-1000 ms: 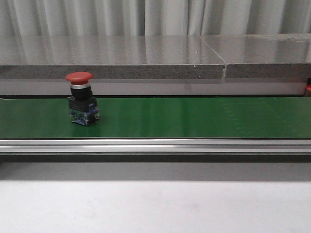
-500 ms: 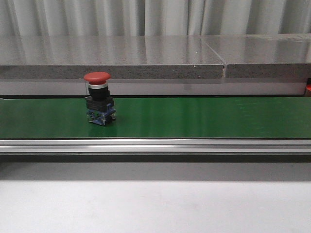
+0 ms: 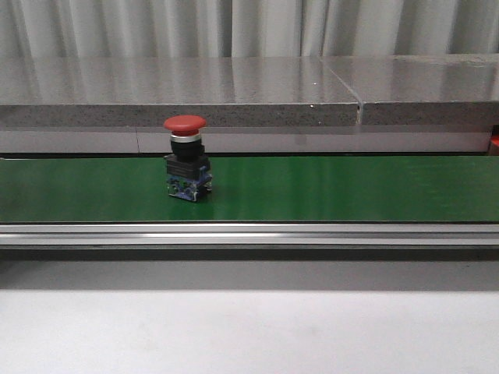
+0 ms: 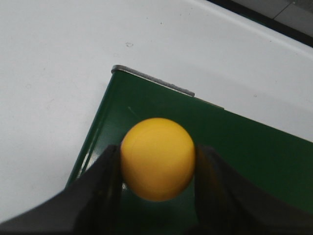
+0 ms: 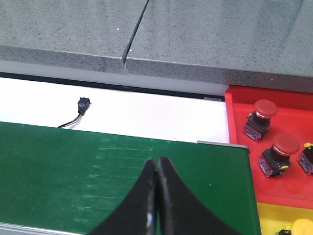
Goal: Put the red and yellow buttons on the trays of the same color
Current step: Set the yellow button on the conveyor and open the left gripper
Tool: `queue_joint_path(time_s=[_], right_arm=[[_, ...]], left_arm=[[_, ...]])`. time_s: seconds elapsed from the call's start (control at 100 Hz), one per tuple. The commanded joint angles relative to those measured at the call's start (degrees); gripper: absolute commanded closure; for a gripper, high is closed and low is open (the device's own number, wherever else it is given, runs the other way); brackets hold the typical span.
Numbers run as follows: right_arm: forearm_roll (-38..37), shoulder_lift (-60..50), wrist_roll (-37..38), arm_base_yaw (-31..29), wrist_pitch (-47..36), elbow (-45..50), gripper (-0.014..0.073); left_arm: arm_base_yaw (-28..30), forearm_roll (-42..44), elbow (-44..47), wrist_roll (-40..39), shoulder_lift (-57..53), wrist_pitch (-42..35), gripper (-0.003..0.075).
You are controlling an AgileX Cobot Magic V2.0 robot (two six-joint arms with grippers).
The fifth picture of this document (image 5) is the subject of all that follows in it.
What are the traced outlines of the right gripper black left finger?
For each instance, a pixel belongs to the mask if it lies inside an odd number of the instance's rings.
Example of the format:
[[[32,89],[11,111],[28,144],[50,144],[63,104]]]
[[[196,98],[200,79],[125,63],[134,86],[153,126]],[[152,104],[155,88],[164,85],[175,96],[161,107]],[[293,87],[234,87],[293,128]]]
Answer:
[[[136,183],[117,208],[90,235],[155,235],[157,232],[156,172],[146,160]]]

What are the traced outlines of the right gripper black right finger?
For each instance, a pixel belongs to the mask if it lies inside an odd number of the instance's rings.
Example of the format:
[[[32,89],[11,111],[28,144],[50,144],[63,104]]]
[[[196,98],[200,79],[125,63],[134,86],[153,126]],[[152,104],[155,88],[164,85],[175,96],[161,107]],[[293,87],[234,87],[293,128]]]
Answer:
[[[157,205],[163,235],[238,235],[212,213],[177,173],[170,158],[157,162]]]

